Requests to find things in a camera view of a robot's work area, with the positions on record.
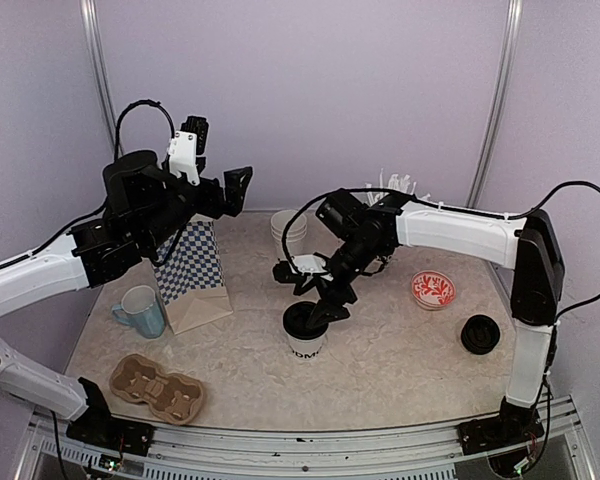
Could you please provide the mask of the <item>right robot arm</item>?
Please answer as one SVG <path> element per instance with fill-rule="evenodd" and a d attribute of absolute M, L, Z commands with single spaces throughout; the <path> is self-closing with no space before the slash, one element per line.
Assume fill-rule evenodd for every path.
<path fill-rule="evenodd" d="M 521 214 L 498 214 L 433 203 L 414 194 L 381 189 L 367 205 L 360 189 L 340 188 L 313 199 L 316 215 L 341 240 L 327 257 L 284 255 L 274 279 L 297 295 L 316 289 L 310 328 L 348 318 L 356 302 L 353 281 L 375 260 L 400 247 L 428 247 L 498 264 L 514 273 L 510 295 L 515 328 L 513 366 L 497 415 L 459 426 L 465 451 L 484 451 L 543 434 L 537 402 L 557 349 L 564 260 L 542 205 Z"/>

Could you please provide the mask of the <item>white paper coffee cup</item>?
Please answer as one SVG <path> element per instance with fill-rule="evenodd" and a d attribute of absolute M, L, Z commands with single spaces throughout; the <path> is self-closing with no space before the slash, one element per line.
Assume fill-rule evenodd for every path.
<path fill-rule="evenodd" d="M 327 336 L 328 327 L 318 329 L 308 335 L 300 335 L 292 330 L 285 330 L 288 343 L 295 358 L 310 360 L 321 351 Z"/>

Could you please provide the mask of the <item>black coffee cup lid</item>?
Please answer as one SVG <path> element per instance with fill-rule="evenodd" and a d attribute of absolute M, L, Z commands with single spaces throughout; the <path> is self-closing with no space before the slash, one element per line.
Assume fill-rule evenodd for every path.
<path fill-rule="evenodd" d="M 324 335 L 328 330 L 327 324 L 308 327 L 308 320 L 315 306 L 316 303 L 311 301 L 301 301 L 289 306 L 283 314 L 285 332 L 299 340 L 313 340 Z"/>

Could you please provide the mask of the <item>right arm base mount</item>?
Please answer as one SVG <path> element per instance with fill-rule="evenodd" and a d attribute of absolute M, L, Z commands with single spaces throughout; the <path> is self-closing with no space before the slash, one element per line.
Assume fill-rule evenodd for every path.
<path fill-rule="evenodd" d="M 541 438 L 545 429 L 539 420 L 529 426 L 506 426 L 498 417 L 474 419 L 457 427 L 464 455 L 483 453 Z"/>

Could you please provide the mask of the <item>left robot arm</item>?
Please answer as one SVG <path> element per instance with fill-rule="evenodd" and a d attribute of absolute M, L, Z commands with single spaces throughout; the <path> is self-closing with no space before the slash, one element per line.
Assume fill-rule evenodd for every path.
<path fill-rule="evenodd" d="M 103 170 L 106 197 L 92 213 L 70 221 L 41 246 L 0 263 L 0 318 L 57 295 L 105 285 L 147 259 L 169 259 L 159 248 L 178 240 L 196 215 L 214 220 L 243 209 L 253 169 L 202 177 L 209 123 L 188 117 L 171 127 L 167 153 L 114 153 Z M 0 390 L 46 408 L 101 445 L 120 434 L 97 384 L 68 377 L 20 354 L 0 339 Z"/>

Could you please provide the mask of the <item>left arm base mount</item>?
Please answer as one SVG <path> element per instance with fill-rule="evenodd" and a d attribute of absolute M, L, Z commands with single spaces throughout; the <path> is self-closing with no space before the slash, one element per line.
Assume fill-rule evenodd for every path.
<path fill-rule="evenodd" d="M 113 416 L 87 416 L 72 421 L 66 435 L 92 446 L 146 457 L 155 427 Z"/>

